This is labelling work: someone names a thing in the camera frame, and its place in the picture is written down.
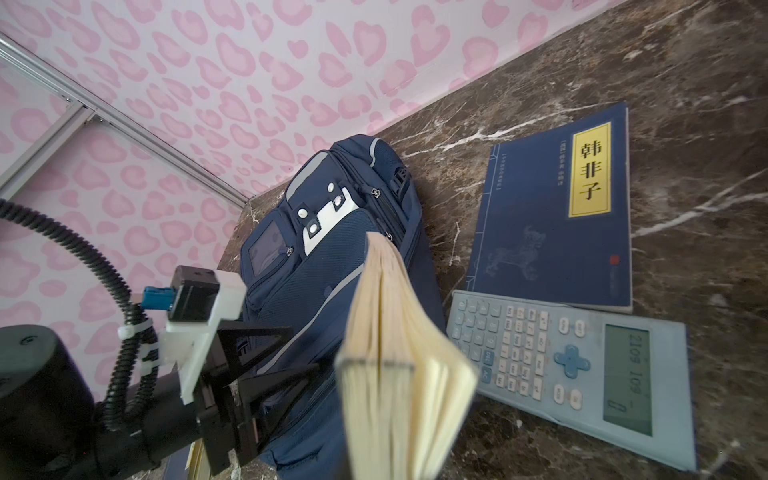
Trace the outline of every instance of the blue directional pad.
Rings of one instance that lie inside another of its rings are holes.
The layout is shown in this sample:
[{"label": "blue directional pad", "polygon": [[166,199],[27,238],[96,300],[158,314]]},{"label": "blue directional pad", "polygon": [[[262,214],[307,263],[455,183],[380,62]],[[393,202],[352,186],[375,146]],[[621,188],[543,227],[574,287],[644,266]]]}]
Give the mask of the blue directional pad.
[{"label": "blue directional pad", "polygon": [[586,372],[592,367],[589,360],[578,355],[578,347],[576,345],[566,345],[564,353],[555,353],[554,362],[563,365],[565,376],[569,379],[575,379],[578,376],[579,370]]}]

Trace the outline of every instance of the calculator screen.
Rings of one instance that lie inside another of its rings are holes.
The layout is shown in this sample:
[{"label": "calculator screen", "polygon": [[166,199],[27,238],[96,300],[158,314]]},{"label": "calculator screen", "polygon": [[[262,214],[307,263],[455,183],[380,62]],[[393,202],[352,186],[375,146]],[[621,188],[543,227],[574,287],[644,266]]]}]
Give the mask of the calculator screen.
[{"label": "calculator screen", "polygon": [[605,326],[603,420],[653,435],[650,409],[650,333]]}]

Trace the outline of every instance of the pink wall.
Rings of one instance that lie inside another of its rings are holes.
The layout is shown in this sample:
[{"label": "pink wall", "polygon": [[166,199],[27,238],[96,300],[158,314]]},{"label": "pink wall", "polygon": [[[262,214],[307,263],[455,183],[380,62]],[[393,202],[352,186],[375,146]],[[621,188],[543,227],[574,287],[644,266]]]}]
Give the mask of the pink wall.
[{"label": "pink wall", "polygon": [[246,195],[621,0],[0,0],[0,31]]},{"label": "pink wall", "polygon": [[0,60],[0,174],[66,109],[64,98]]},{"label": "pink wall", "polygon": [[[179,263],[215,268],[240,212],[100,124],[85,126],[14,200],[80,233],[136,292],[167,286]],[[107,291],[56,243],[3,220],[0,272],[0,326],[56,330],[101,398],[124,322]],[[153,317],[162,329],[164,314]]]}]

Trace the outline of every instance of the blue connector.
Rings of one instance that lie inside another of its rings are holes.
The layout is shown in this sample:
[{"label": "blue connector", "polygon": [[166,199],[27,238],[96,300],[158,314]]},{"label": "blue connector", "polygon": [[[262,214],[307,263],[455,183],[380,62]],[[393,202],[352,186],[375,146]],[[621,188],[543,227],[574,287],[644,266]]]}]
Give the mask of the blue connector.
[{"label": "blue connector", "polygon": [[175,289],[148,286],[144,289],[141,307],[144,310],[170,310],[170,307],[174,304],[174,298],[176,298]]}]

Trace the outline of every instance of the black cable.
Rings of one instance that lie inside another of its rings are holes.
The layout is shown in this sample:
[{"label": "black cable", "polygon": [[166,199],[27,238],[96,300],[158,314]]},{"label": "black cable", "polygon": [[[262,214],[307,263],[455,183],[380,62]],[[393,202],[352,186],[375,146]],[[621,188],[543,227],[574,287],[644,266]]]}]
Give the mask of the black cable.
[{"label": "black cable", "polygon": [[[85,238],[49,216],[9,200],[0,199],[0,218],[42,233],[73,253],[107,288],[122,310],[126,325],[137,325],[147,321],[141,305],[131,303],[131,289],[128,288],[123,277]],[[122,429],[127,422],[136,419],[145,410],[152,396],[157,381],[156,366],[149,375],[141,377],[136,395],[130,402],[126,402],[126,392],[131,382],[139,346],[142,343],[156,342],[157,335],[152,326],[130,339],[123,340],[104,399],[104,425],[112,432]],[[154,361],[157,357],[157,349],[154,349],[145,356],[145,359]]]}]

